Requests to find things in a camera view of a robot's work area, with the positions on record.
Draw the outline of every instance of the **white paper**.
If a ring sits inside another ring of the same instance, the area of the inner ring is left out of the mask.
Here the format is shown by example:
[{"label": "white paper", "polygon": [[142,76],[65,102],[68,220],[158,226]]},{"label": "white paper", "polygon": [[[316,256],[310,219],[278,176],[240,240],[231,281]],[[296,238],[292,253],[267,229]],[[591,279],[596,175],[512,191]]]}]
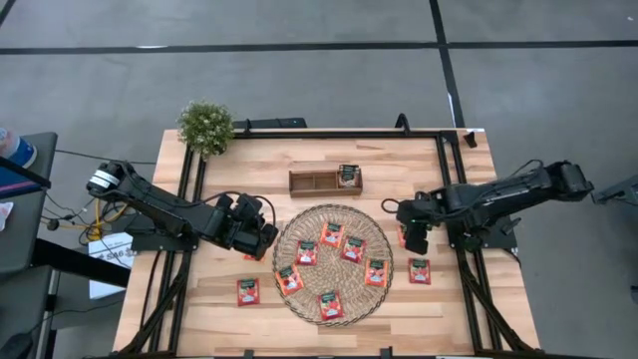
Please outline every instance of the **white paper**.
[{"label": "white paper", "polygon": [[[131,268],[135,259],[131,251],[132,241],[133,238],[123,232],[110,234],[102,240],[89,242],[89,255],[115,265]],[[123,290],[125,289],[117,285],[106,284],[96,280],[89,281],[89,297],[91,299],[104,298]]]}]

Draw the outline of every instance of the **small wooden tray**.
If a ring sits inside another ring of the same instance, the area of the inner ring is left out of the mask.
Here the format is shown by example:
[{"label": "small wooden tray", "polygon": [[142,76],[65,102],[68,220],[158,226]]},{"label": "small wooden tray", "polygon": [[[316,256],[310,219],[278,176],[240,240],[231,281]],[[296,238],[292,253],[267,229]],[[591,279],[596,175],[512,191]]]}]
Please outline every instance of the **small wooden tray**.
[{"label": "small wooden tray", "polygon": [[288,172],[291,197],[359,195],[363,190],[363,177],[359,172],[359,186],[339,187],[338,171]]}]

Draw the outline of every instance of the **black table leg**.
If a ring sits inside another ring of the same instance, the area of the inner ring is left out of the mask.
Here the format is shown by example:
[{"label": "black table leg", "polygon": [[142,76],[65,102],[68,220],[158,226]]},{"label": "black table leg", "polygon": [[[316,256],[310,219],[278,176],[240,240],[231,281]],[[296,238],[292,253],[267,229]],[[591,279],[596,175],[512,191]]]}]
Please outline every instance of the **black table leg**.
[{"label": "black table leg", "polygon": [[85,276],[120,287],[127,286],[129,275],[131,275],[129,269],[40,238],[36,239],[31,263],[35,266],[51,265],[63,272]]}]

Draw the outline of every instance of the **wooden table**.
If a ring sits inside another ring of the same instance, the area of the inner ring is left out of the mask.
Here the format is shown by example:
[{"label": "wooden table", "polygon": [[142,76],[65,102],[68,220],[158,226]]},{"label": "wooden table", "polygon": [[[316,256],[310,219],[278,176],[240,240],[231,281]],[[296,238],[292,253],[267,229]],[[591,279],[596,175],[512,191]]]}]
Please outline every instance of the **wooden table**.
[{"label": "wooden table", "polygon": [[[477,142],[475,149],[461,144],[468,181],[494,180],[485,133],[477,133]],[[176,131],[163,134],[155,185],[177,192],[184,151]],[[447,154],[455,179],[451,151]],[[345,163],[362,168],[360,197],[290,198],[288,171],[329,170]],[[189,193],[195,172],[192,166]],[[414,255],[399,246],[397,223],[380,208],[383,198],[411,198],[416,190],[432,190],[442,184],[435,141],[429,139],[234,141],[223,156],[208,160],[202,197],[231,189],[265,195],[276,207],[280,230],[297,213],[316,204],[341,203],[361,209],[386,232],[394,253],[394,280],[385,302],[368,318],[344,328],[316,326],[283,304],[273,282],[272,250],[264,262],[247,261],[239,252],[202,241],[190,267],[178,355],[242,355],[244,349],[254,349],[255,355],[378,355],[380,348],[388,346],[397,355],[474,353],[457,259],[448,246],[445,227],[429,235],[432,285],[410,284],[407,262]],[[265,211],[269,219],[269,210]],[[483,254],[494,304],[522,340],[537,347],[518,264],[499,249]],[[154,253],[142,253],[135,260],[116,350],[128,344],[139,329],[154,257]],[[159,290],[162,263],[161,258],[153,293]],[[260,305],[237,307],[235,283],[244,277],[260,279]],[[155,307],[155,300],[152,298],[150,308]],[[485,316],[478,303],[477,309],[483,346],[489,347]],[[172,313],[167,315],[160,349],[167,345]]]}]

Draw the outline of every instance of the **red snack packet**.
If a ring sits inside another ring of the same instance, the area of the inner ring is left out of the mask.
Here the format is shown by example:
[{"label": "red snack packet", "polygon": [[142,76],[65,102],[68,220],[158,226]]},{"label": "red snack packet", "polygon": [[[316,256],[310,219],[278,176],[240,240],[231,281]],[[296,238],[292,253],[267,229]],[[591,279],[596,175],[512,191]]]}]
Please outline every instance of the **red snack packet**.
[{"label": "red snack packet", "polygon": [[399,238],[399,245],[402,248],[406,247],[406,230],[408,228],[404,226],[402,223],[397,224],[397,237]]},{"label": "red snack packet", "polygon": [[249,254],[244,254],[243,255],[243,259],[244,260],[254,260],[254,261],[259,261],[259,262],[263,262],[264,260],[266,260],[266,256],[262,256],[261,259],[257,260],[255,259],[255,257],[253,257],[252,255]]},{"label": "red snack packet", "polygon": [[341,224],[325,223],[323,225],[323,231],[321,232],[320,241],[324,244],[339,248],[344,229],[344,226]]},{"label": "red snack packet", "polygon": [[303,280],[294,265],[287,266],[275,273],[283,295],[289,295],[303,288]]},{"label": "red snack packet", "polygon": [[410,258],[408,260],[408,273],[411,283],[430,284],[430,260]]},{"label": "red snack packet", "polygon": [[297,264],[316,265],[317,249],[317,242],[313,242],[310,240],[299,240],[299,244],[297,244]]},{"label": "red snack packet", "polygon": [[339,299],[339,292],[331,291],[317,296],[319,301],[319,309],[321,310],[321,318],[329,320],[343,316],[343,307]]},{"label": "red snack packet", "polygon": [[388,284],[388,261],[366,260],[366,284],[385,287]]},{"label": "red snack packet", "polygon": [[341,251],[341,257],[359,263],[363,258],[364,249],[366,249],[365,240],[348,236],[348,238],[346,238],[346,244]]},{"label": "red snack packet", "polygon": [[237,305],[259,304],[259,279],[237,280]]}]

